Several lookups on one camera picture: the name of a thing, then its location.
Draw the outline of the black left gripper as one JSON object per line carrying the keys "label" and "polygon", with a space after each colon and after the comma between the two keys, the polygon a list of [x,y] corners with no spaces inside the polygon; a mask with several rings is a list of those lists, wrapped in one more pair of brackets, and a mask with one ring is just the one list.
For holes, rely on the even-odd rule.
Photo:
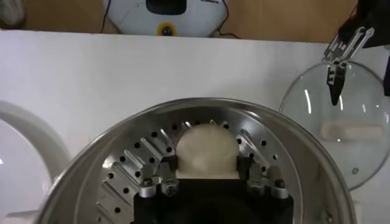
{"label": "black left gripper", "polygon": [[[344,87],[347,65],[363,47],[389,45],[389,0],[358,0],[353,16],[338,29],[324,51],[327,86],[332,105],[337,105]],[[384,95],[390,96],[390,57],[384,75]]]}

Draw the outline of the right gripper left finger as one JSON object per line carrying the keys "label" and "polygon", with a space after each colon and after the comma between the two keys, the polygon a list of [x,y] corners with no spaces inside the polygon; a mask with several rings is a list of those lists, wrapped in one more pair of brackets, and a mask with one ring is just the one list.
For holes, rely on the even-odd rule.
{"label": "right gripper left finger", "polygon": [[141,198],[151,198],[158,193],[173,197],[179,189],[176,176],[177,156],[166,156],[157,164],[147,164],[140,171],[140,186],[138,195]]}

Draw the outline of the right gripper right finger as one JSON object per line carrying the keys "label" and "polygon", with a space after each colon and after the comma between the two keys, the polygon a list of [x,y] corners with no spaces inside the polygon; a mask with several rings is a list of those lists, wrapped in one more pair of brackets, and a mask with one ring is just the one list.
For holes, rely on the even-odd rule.
{"label": "right gripper right finger", "polygon": [[249,156],[238,156],[239,178],[256,197],[268,195],[278,200],[289,198],[289,192],[278,166],[263,166]]}

